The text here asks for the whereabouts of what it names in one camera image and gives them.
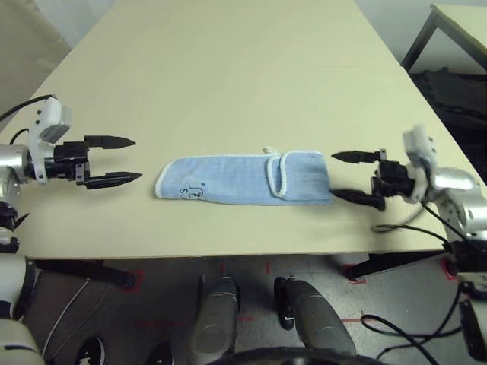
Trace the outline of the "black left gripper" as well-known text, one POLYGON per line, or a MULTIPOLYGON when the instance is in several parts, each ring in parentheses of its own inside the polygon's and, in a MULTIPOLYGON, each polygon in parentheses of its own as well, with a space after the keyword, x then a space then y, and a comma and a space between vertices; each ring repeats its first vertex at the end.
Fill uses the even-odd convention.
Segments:
POLYGON ((88 160, 89 148, 120 149, 136 145, 125 137, 112 135, 85 135, 83 141, 68 141, 56 145, 53 156, 45 159, 48 179, 67 179, 86 189, 105 189, 130 183, 142 175, 131 172, 106 173, 91 176, 88 160))

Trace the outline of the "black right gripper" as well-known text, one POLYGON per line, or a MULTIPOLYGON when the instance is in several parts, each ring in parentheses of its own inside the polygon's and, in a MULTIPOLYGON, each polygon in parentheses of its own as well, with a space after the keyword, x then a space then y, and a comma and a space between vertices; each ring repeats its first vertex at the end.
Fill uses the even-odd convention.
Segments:
POLYGON ((331 189, 330 192, 337 198, 384 211, 385 198, 398 195, 408 198, 412 194, 413 179, 409 178, 406 166, 388 160, 384 149, 374 152, 340 151, 331 157, 346 163, 378 162, 378 168, 371 178, 372 195, 356 189, 331 189))

